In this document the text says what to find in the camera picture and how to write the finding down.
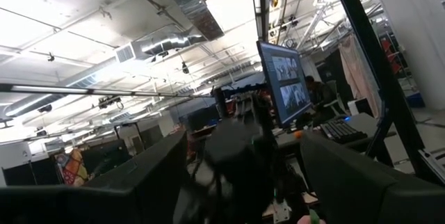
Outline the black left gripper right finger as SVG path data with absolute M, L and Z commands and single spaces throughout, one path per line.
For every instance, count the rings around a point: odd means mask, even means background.
M 444 222 L 444 187 L 402 173 L 320 134 L 300 143 L 328 223 Z

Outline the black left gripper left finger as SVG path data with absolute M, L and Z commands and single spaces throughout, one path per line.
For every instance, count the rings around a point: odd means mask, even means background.
M 1 189 L 2 223 L 171 223 L 186 170 L 178 131 L 83 186 Z

